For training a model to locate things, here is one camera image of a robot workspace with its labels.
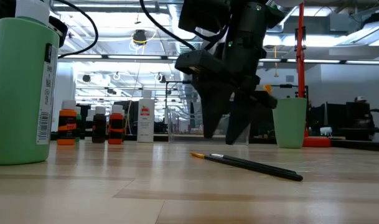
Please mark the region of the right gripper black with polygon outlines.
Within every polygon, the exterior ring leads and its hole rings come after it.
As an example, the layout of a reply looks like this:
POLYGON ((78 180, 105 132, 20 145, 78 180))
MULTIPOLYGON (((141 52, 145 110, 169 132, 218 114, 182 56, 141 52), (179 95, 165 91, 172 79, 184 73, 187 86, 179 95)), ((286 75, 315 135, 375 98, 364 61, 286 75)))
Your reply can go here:
POLYGON ((230 112, 226 144, 233 145, 250 125, 258 105, 275 109, 278 101, 257 90, 258 62, 265 51, 261 47, 222 45, 218 58, 207 50, 192 52, 192 86, 200 96, 204 137, 213 138, 224 114, 230 112))

